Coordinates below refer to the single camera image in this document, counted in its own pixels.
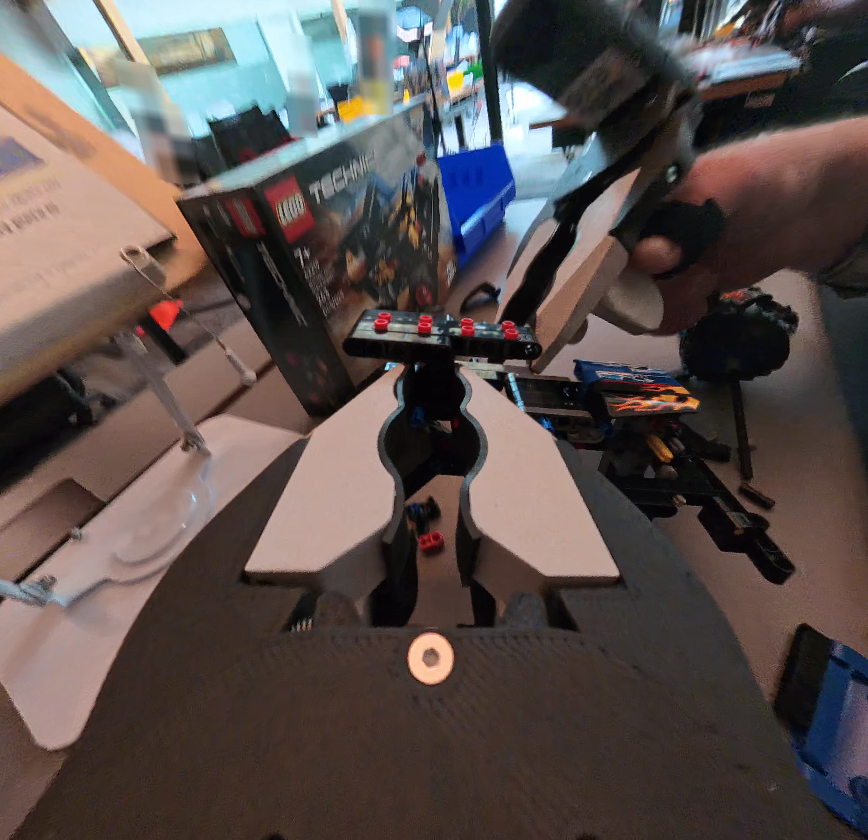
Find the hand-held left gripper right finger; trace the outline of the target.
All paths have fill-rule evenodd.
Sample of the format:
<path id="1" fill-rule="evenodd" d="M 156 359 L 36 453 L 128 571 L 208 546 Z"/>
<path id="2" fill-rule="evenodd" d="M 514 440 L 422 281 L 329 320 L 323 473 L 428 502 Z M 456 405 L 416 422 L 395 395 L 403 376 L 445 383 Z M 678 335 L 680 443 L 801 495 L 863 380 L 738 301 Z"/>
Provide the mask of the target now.
<path id="1" fill-rule="evenodd" d="M 621 577 L 556 439 L 469 369 L 461 416 L 479 453 L 462 483 L 457 529 L 463 585 L 495 601 Z"/>

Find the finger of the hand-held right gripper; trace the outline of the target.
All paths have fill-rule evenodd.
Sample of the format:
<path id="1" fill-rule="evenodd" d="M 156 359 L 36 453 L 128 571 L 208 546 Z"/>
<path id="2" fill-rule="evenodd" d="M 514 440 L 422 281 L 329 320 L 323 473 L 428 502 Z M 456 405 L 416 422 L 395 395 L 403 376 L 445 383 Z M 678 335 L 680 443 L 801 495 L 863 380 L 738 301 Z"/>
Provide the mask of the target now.
<path id="1" fill-rule="evenodd" d="M 643 333 L 643 276 L 629 273 L 628 250 L 613 236 L 640 169 L 620 177 L 582 214 L 578 237 L 560 264 L 535 324 L 541 355 L 531 363 L 542 373 L 596 313 L 631 333 Z"/>
<path id="2" fill-rule="evenodd" d="M 498 308 L 498 322 L 528 325 L 577 238 L 574 205 L 546 204 L 522 238 Z"/>

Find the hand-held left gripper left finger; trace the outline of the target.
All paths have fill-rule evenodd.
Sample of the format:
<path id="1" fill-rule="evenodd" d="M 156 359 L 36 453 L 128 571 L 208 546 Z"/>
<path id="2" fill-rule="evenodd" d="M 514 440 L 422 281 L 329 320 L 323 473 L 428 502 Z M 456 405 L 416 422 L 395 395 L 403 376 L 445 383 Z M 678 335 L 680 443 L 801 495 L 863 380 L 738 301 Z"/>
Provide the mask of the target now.
<path id="1" fill-rule="evenodd" d="M 406 551 L 395 545 L 403 494 L 380 454 L 398 410 L 393 368 L 310 433 L 244 568 L 254 583 L 363 599 L 397 585 Z"/>

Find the black plate with red studs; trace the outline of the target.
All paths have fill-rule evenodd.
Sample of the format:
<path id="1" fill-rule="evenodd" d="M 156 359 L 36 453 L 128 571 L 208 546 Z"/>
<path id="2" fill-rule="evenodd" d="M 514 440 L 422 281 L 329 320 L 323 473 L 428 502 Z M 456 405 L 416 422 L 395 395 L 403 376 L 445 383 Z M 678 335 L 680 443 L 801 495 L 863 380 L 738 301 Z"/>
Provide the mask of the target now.
<path id="1" fill-rule="evenodd" d="M 398 403 L 386 423 L 385 455 L 404 481 L 466 476 L 481 455 L 482 434 L 464 412 L 470 393 L 461 362 L 483 368 L 530 363 L 542 346 L 526 325 L 410 311 L 365 311 L 343 343 L 350 357 L 373 358 L 399 370 Z"/>

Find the toy truck chassis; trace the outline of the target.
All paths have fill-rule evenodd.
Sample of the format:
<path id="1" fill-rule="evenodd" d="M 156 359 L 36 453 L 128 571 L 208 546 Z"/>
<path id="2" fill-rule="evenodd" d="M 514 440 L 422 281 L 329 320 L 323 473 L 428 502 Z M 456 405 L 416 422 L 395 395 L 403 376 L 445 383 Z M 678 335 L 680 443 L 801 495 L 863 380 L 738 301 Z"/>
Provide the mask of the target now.
<path id="1" fill-rule="evenodd" d="M 731 449 L 685 422 L 700 407 L 683 383 L 648 366 L 576 360 L 571 378 L 509 368 L 506 396 L 557 440 L 601 455 L 599 469 L 647 519 L 697 510 L 721 552 L 744 555 L 762 577 L 783 585 L 795 566 L 769 535 L 769 522 L 749 511 L 709 462 Z"/>

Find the grey desk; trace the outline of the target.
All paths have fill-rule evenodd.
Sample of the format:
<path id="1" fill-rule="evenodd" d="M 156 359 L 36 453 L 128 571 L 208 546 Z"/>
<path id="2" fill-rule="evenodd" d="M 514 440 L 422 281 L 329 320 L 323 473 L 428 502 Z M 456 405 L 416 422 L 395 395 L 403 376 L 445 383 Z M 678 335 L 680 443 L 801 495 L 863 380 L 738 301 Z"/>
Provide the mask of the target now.
<path id="1" fill-rule="evenodd" d="M 481 254 L 459 271 L 450 312 L 477 282 L 500 283 L 520 238 L 543 205 L 542 198 L 513 202 L 505 224 Z M 747 384 L 747 425 L 759 489 L 776 500 L 765 513 L 771 534 L 796 566 L 787 585 L 765 582 L 735 554 L 715 549 L 693 509 L 680 509 L 656 525 L 708 588 L 741 643 L 760 688 L 774 694 L 785 653 L 798 624 L 858 651 L 866 651 L 866 419 L 856 409 L 866 396 L 866 300 L 841 301 L 792 272 L 763 283 L 799 316 L 791 356 L 783 369 Z M 194 417 L 223 412 L 236 418 L 304 434 L 313 426 L 266 350 L 237 308 L 218 308 L 229 345 L 258 373 L 241 384 L 218 347 L 203 345 L 168 381 Z M 579 346 L 569 347 L 548 372 L 566 376 L 574 358 L 675 367 L 673 338 L 633 337 L 597 320 Z M 135 394 L 95 429 L 79 435 L 2 494 L 2 575 L 17 574 L 54 542 L 61 526 L 78 526 L 108 502 L 169 446 L 168 418 L 158 403 Z M 443 509 L 446 550 L 420 558 L 418 605 L 413 626 L 439 627 L 472 621 L 469 590 L 459 584 L 454 553 L 457 509 L 446 494 L 458 480 L 437 478 L 430 492 Z M 40 750 L 2 692 L 2 838 L 12 838 L 65 758 Z"/>

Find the person's right hand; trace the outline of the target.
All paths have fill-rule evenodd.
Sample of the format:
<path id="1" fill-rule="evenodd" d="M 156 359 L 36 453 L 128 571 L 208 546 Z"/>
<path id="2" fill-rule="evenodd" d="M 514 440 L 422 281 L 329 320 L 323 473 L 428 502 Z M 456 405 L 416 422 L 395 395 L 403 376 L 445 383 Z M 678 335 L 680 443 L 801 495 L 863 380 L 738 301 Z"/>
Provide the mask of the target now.
<path id="1" fill-rule="evenodd" d="M 725 216 L 722 235 L 688 270 L 659 283 L 664 313 L 653 335 L 691 326 L 715 294 L 755 285 L 795 265 L 788 243 L 810 205 L 810 159 L 819 124 L 766 132 L 704 153 L 667 202 L 711 201 Z"/>

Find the blue storage bin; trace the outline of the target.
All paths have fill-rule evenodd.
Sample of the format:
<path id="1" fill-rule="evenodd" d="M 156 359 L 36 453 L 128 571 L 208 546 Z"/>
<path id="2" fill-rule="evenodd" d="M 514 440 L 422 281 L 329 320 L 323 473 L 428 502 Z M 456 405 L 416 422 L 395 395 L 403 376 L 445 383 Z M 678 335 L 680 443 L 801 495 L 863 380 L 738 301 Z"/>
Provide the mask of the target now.
<path id="1" fill-rule="evenodd" d="M 450 228 L 463 269 L 501 226 L 515 199 L 515 177 L 501 143 L 446 154 L 439 171 Z"/>

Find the black metal pole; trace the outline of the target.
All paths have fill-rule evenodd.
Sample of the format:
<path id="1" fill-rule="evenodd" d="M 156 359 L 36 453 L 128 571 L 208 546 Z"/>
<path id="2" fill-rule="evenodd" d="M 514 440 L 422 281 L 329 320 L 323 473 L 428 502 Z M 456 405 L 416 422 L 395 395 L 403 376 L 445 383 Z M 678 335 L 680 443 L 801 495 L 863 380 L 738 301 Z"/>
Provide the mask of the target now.
<path id="1" fill-rule="evenodd" d="M 486 113 L 492 144 L 503 143 L 504 131 L 501 113 L 497 68 L 491 48 L 493 1 L 475 0 L 478 20 L 480 57 L 483 66 L 483 87 Z"/>

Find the black tyre on axle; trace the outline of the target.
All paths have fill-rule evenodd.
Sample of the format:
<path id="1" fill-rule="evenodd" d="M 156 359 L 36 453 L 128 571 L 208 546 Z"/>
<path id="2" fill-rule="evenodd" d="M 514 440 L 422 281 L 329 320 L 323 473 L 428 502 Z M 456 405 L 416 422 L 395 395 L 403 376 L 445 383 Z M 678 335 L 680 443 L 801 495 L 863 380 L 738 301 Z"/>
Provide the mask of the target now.
<path id="1" fill-rule="evenodd" d="M 770 376 L 790 356 L 799 317 L 757 286 L 712 294 L 708 309 L 679 335 L 683 374 L 726 386 L 732 402 L 741 478 L 754 478 L 741 386 Z"/>

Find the toy truck set box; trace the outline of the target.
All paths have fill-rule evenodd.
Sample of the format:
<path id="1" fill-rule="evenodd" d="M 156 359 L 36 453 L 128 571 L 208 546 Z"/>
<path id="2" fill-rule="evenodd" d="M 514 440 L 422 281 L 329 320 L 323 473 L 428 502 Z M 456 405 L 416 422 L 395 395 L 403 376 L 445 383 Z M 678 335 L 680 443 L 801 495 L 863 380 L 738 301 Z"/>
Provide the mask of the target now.
<path id="1" fill-rule="evenodd" d="M 430 312 L 457 270 L 428 109 L 323 129 L 177 201 L 301 406 L 325 418 L 376 362 L 343 341 L 367 310 Z"/>

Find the white document stand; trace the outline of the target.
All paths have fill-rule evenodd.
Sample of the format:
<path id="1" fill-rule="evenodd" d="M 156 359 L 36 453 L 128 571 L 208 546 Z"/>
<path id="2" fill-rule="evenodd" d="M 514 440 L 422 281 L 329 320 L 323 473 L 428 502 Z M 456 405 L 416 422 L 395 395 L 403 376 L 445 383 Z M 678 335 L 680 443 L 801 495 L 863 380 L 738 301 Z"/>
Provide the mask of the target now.
<path id="1" fill-rule="evenodd" d="M 169 567 L 299 434 L 231 415 L 196 425 L 137 333 L 147 311 L 205 263 L 182 223 L 179 190 L 5 56 L 3 108 L 175 235 L 152 250 L 123 250 L 142 278 L 135 295 L 110 292 L 62 316 L 2 330 L 2 403 L 111 335 L 177 428 L 177 442 L 83 527 L 68 527 L 33 574 L 2 579 L 2 688 L 34 743 L 64 750 L 81 736 L 129 630 Z"/>

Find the blue body panel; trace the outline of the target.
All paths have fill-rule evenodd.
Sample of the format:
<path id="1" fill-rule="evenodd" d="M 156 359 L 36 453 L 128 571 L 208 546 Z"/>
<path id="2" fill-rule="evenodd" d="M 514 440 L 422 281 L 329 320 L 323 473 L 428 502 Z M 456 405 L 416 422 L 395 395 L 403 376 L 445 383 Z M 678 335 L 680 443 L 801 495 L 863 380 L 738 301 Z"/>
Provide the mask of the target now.
<path id="1" fill-rule="evenodd" d="M 866 838 L 866 656 L 799 624 L 780 674 L 774 712 L 813 794 Z"/>

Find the printed instruction sheet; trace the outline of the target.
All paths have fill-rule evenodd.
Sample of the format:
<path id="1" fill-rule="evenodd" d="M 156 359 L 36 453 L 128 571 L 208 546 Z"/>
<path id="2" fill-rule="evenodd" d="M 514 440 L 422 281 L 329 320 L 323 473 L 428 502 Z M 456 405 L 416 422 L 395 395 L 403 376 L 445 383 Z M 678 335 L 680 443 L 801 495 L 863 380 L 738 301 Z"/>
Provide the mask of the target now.
<path id="1" fill-rule="evenodd" d="M 142 278 L 123 250 L 175 235 L 112 184 L 2 109 L 2 330 L 62 316 Z"/>

